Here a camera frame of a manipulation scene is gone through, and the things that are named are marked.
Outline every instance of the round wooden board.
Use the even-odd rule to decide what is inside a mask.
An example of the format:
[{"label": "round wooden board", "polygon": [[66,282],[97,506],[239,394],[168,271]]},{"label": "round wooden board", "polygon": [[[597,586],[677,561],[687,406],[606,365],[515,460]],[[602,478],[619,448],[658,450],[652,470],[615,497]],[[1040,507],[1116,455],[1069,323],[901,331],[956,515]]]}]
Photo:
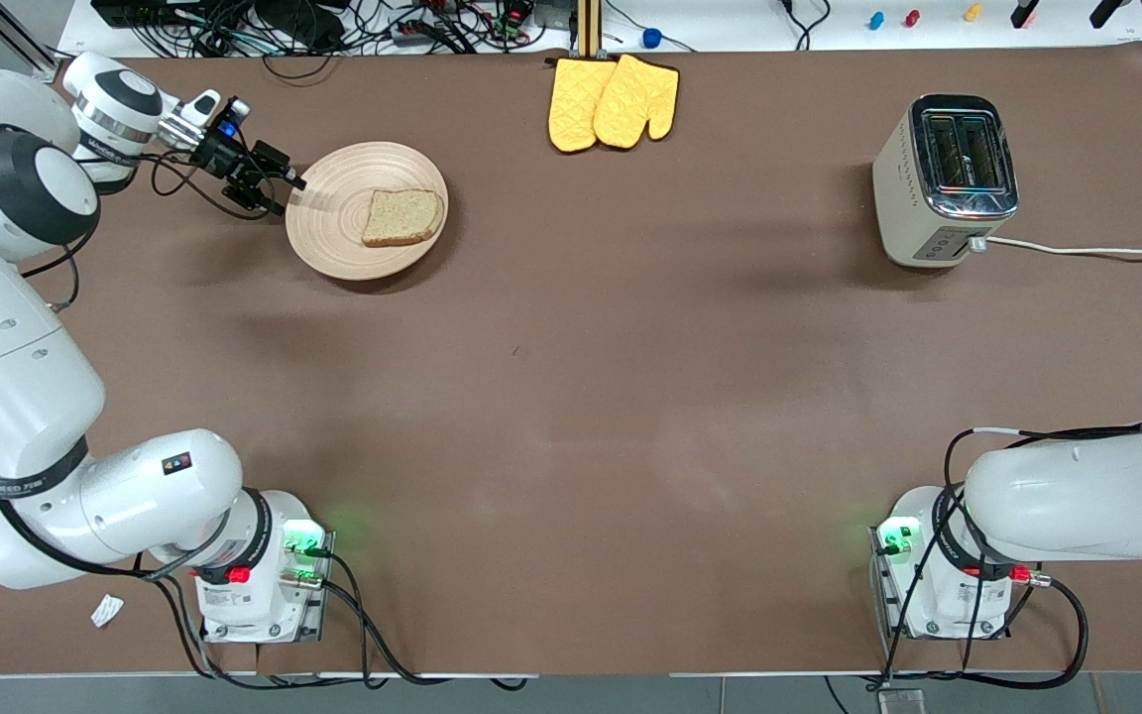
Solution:
[{"label": "round wooden board", "polygon": [[[339,149],[304,174],[284,214],[289,242],[305,264],[341,280],[372,280],[411,266],[425,256],[448,220],[448,185],[420,151],[389,141]],[[443,222],[431,240],[399,248],[369,248],[361,236],[377,190],[425,188],[443,200]]]}]

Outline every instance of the yellow oven mitt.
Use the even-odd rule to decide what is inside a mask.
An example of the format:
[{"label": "yellow oven mitt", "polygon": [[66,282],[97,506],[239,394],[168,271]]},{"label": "yellow oven mitt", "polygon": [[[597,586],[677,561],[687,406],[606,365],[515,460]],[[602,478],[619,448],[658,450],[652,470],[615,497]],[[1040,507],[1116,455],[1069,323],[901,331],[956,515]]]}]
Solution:
[{"label": "yellow oven mitt", "polygon": [[558,151],[572,153],[594,145],[593,117],[616,63],[594,59],[558,59],[549,103],[549,141]]},{"label": "yellow oven mitt", "polygon": [[[560,72],[562,64],[558,63]],[[609,146],[632,149],[643,138],[643,128],[650,122],[650,137],[662,139],[673,130],[678,80],[676,70],[622,56],[602,90],[593,119],[594,134]]]}]

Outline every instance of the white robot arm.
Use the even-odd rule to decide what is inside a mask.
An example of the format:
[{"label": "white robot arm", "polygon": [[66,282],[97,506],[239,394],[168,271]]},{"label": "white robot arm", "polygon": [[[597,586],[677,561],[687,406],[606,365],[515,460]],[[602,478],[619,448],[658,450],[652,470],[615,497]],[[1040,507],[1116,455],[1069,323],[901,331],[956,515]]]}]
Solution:
[{"label": "white robot arm", "polygon": [[[171,113],[176,101],[139,85],[128,70],[83,57],[77,75],[66,77],[66,86],[72,79],[82,87],[80,96],[119,96],[135,87],[158,95],[161,112],[180,117]],[[83,168],[121,180],[121,163],[83,166],[70,157],[83,157],[90,144],[75,117],[108,128],[114,113],[96,105],[108,101],[86,101],[70,113],[54,91],[0,71],[0,584],[22,589],[82,575],[38,551],[31,538],[95,565],[150,551],[163,564],[190,565],[199,575],[202,612],[210,633],[219,633],[212,639],[293,642],[319,587],[312,577],[319,564],[301,551],[321,544],[320,526],[287,492],[242,488],[234,448],[206,430],[90,456],[86,434],[103,410],[104,385],[15,266],[95,230],[99,195]],[[118,157],[135,149],[104,144]]]},{"label": "white robot arm", "polygon": [[1012,579],[1028,576],[1018,564],[1142,560],[1142,425],[1123,431],[987,452],[952,491],[920,487],[898,499],[874,534],[887,621],[914,589],[903,634],[997,636]]}]

